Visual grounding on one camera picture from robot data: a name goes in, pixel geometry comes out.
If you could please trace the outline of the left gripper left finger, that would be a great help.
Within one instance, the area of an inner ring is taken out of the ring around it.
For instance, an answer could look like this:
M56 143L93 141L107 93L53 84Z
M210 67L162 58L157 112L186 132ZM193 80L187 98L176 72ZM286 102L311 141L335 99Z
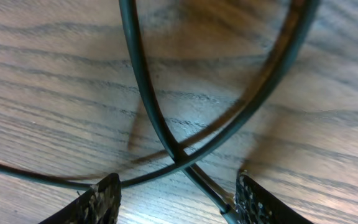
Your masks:
M120 205L121 181L112 173L40 224L116 224Z

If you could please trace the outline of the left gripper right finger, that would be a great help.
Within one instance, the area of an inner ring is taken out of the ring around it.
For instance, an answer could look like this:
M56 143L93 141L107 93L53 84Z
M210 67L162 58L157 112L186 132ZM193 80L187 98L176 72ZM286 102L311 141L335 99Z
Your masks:
M245 172L236 179L236 212L245 224L313 224L259 185Z

